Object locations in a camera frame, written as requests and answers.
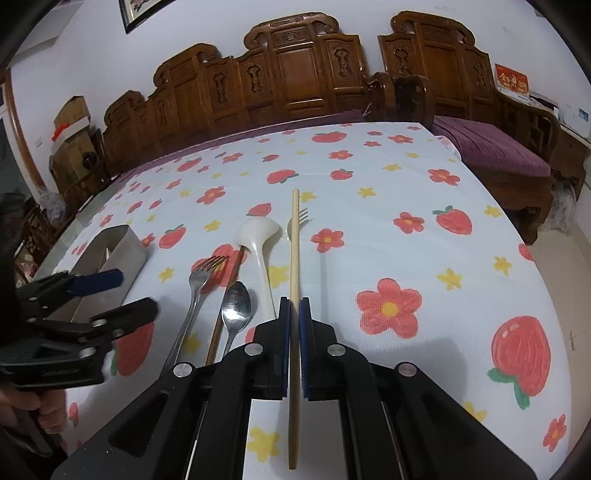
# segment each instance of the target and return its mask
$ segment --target beige floor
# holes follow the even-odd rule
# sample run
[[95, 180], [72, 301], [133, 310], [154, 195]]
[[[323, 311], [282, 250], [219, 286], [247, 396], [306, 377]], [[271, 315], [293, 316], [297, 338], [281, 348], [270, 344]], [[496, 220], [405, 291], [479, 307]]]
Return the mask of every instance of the beige floor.
[[575, 225], [570, 236], [540, 232], [530, 250], [554, 302], [569, 357], [572, 449], [591, 419], [591, 245]]

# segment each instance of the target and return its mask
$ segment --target door frame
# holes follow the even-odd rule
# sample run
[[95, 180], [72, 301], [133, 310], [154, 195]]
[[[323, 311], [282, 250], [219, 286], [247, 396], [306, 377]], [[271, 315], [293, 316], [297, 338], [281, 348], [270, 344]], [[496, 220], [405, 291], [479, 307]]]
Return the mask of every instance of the door frame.
[[4, 72], [0, 72], [0, 87], [4, 87], [4, 101], [10, 123], [10, 126], [5, 125], [5, 128], [12, 129], [17, 149], [15, 150], [14, 145], [12, 145], [10, 132], [7, 131], [8, 142], [11, 144], [10, 146], [13, 150], [12, 153], [17, 161], [17, 166], [21, 171], [22, 177], [29, 187], [29, 190], [31, 190], [33, 198], [38, 202], [41, 195], [40, 189], [44, 188], [46, 185], [39, 174], [39, 170], [37, 170], [37, 166], [31, 156], [31, 151], [29, 150], [22, 133], [21, 123], [18, 120], [17, 108], [14, 102], [14, 94], [12, 92], [10, 68], [6, 69]]

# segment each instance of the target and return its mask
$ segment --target yellow flower center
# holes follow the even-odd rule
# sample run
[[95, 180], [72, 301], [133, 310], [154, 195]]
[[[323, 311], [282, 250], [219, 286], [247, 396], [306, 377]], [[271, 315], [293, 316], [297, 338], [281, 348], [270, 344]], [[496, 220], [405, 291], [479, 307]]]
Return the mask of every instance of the yellow flower center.
[[382, 314], [388, 318], [398, 315], [398, 305], [391, 301], [386, 301], [382, 305]]

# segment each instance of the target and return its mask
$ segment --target picture frame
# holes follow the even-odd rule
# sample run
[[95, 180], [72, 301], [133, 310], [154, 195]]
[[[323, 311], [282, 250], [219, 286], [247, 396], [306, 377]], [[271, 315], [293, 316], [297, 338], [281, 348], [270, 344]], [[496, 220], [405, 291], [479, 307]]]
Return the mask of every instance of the picture frame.
[[146, 19], [172, 2], [174, 0], [119, 0], [125, 33], [129, 34]]

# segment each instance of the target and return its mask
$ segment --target chopstick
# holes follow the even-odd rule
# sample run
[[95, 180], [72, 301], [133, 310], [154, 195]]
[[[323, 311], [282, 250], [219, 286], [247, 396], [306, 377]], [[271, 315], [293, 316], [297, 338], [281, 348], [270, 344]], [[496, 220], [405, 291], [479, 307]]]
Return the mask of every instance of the chopstick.
[[294, 189], [291, 201], [291, 266], [290, 266], [290, 399], [287, 424], [287, 456], [290, 470], [297, 468], [300, 450], [300, 191]]
[[[228, 279], [228, 284], [226, 286], [226, 291], [230, 288], [236, 279], [238, 278], [238, 270], [240, 269], [240, 264], [242, 263], [242, 257], [244, 256], [245, 247], [240, 247], [238, 251], [238, 256], [236, 257], [236, 262], [232, 266], [232, 272], [230, 273], [230, 278]], [[209, 350], [207, 351], [207, 358], [205, 360], [206, 365], [211, 365], [216, 361], [216, 354], [217, 354], [217, 347], [220, 344], [220, 337], [222, 335], [223, 330], [223, 320], [222, 320], [222, 306], [220, 305], [220, 311], [217, 314], [216, 326], [213, 328], [212, 333], [212, 341], [209, 342]]]

